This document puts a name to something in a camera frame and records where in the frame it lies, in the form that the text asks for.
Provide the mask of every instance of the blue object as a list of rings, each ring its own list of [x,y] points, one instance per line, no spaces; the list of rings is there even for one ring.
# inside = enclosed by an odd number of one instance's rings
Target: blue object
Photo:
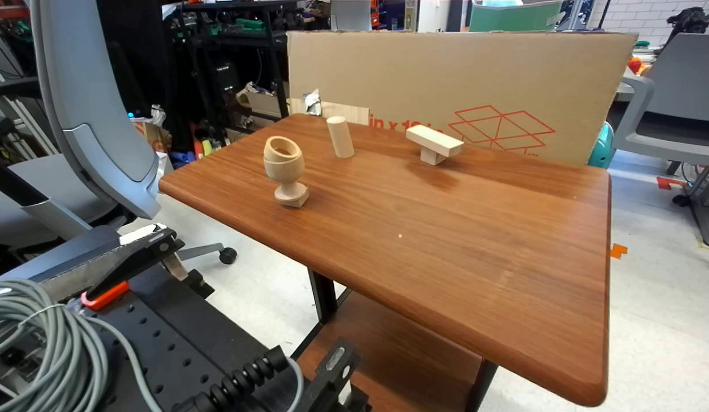
[[[610,161],[614,161],[614,128],[609,122],[605,122],[602,131],[599,131],[599,138],[597,138],[597,144],[593,147],[593,154],[589,159],[589,164],[593,167],[602,167],[602,170],[609,170]]]

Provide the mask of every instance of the table top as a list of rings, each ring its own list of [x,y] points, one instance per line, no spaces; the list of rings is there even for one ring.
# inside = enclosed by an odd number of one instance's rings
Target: table top
[[[163,179],[163,193],[575,404],[609,373],[610,180],[469,147],[430,167],[401,134],[288,116]],[[305,208],[264,175],[271,135],[306,161]]]

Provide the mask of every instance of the floor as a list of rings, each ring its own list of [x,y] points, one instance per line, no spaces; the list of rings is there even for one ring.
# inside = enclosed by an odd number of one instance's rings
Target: floor
[[[614,175],[614,243],[630,247],[610,265],[610,378],[597,409],[709,412],[709,247],[694,217],[675,207],[680,190],[659,190],[664,162],[617,154]],[[238,262],[191,262],[215,294],[211,304],[266,345],[294,353],[315,323],[306,267],[163,196],[158,222],[189,245],[222,241]],[[502,369],[485,412],[583,409]]]

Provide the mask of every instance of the table leg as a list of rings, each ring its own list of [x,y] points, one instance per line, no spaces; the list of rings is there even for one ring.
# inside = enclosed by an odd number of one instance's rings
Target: table leg
[[[482,359],[482,364],[479,366],[477,382],[474,382],[469,398],[468,398],[468,412],[477,412],[482,406],[495,373],[496,373],[496,364]]]
[[[334,281],[310,271],[312,294],[319,311],[319,320],[328,323],[337,311]]]

